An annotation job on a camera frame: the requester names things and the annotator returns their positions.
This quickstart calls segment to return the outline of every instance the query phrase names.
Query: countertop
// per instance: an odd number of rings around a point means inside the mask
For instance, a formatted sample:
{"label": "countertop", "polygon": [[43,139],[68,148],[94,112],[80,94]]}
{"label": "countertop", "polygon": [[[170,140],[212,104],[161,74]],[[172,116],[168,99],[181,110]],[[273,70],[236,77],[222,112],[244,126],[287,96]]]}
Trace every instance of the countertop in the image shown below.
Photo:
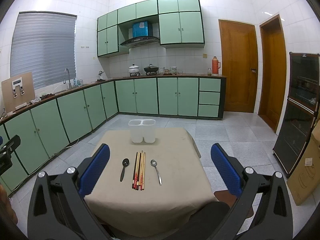
{"label": "countertop", "polygon": [[105,81],[97,81],[97,82],[94,82],[94,83],[89,83],[89,84],[85,84],[85,85],[82,85],[80,87],[75,87],[75,88],[71,88],[71,89],[68,89],[66,91],[63,91],[63,92],[58,92],[58,93],[55,93],[55,95],[51,96],[51,97],[48,97],[46,99],[43,99],[39,102],[36,102],[34,104],[30,104],[30,105],[27,105],[25,107],[22,107],[20,109],[18,109],[17,111],[14,111],[12,115],[10,116],[7,116],[5,117],[4,119],[2,119],[0,121],[0,125],[4,124],[5,122],[9,121],[10,119],[16,117],[17,115],[19,114],[22,114],[23,112],[25,111],[28,111],[36,106],[39,106],[41,104],[44,104],[45,102],[48,102],[50,100],[53,100],[53,99],[56,99],[56,98],[59,98],[59,97],[62,97],[62,96],[65,96],[65,95],[68,95],[68,94],[71,94],[73,92],[77,92],[77,91],[80,91],[80,90],[83,90],[83,89],[86,89],[86,88],[89,88],[89,87],[93,87],[93,86],[96,86],[98,84],[104,84],[104,83],[108,83],[108,82],[112,82],[112,81],[117,81],[117,80],[127,80],[127,79],[140,79],[140,78],[172,78],[172,77],[196,77],[196,78],[226,78],[226,76],[223,76],[223,75],[217,75],[217,74],[212,74],[212,76],[208,76],[206,74],[181,74],[181,75],[160,75],[160,74],[157,74],[157,75],[144,75],[144,76],[134,76],[134,77],[116,77],[116,78],[109,78]]}

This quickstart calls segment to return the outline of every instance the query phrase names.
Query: human hand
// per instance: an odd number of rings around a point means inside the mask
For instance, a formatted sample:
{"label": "human hand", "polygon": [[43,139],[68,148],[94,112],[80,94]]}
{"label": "human hand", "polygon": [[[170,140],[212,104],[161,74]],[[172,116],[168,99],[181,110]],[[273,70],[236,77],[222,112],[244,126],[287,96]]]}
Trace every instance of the human hand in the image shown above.
{"label": "human hand", "polygon": [[12,220],[13,223],[17,224],[18,223],[18,218],[15,213],[15,211],[11,207],[11,203],[9,201],[9,198],[7,196],[7,192],[4,189],[4,187],[0,184],[0,201],[4,204],[4,207]]}

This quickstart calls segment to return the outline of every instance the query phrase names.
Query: brown door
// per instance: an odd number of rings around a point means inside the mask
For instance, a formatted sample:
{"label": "brown door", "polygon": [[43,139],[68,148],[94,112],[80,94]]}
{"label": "brown door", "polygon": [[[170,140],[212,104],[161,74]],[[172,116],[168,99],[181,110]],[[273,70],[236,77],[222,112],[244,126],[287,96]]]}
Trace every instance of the brown door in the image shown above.
{"label": "brown door", "polygon": [[254,25],[219,20],[222,74],[227,77],[225,111],[253,113],[258,82]]}
{"label": "brown door", "polygon": [[287,65],[280,16],[260,25],[260,30],[263,76],[259,115],[276,131],[284,100]]}

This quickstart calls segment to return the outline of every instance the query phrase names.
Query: silver bolt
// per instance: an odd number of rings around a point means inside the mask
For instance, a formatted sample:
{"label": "silver bolt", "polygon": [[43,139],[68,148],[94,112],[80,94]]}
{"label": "silver bolt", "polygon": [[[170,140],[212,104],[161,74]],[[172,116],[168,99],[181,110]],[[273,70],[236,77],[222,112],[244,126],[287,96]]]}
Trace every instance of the silver bolt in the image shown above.
{"label": "silver bolt", "polygon": [[248,173],[248,174],[252,174],[254,172],[254,170],[251,167],[246,167],[245,168],[245,172]]}
{"label": "silver bolt", "polygon": [[43,178],[44,176],[45,176],[45,172],[44,171],[39,172],[39,174],[38,174],[39,178]]}
{"label": "silver bolt", "polygon": [[279,172],[279,171],[277,171],[277,172],[276,172],[276,177],[279,178],[279,179],[282,178],[282,173]]}
{"label": "silver bolt", "polygon": [[67,173],[68,174],[72,174],[72,173],[74,173],[76,171],[76,168],[75,167],[69,167],[68,169],[67,169]]}

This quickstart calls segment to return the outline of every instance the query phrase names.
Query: blue range hood box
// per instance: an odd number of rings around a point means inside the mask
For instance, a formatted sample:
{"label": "blue range hood box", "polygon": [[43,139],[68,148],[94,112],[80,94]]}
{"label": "blue range hood box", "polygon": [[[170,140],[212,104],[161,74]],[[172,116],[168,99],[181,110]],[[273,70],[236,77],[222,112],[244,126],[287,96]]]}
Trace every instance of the blue range hood box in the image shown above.
{"label": "blue range hood box", "polygon": [[132,37],[153,36],[152,24],[148,21],[135,23],[132,25]]}

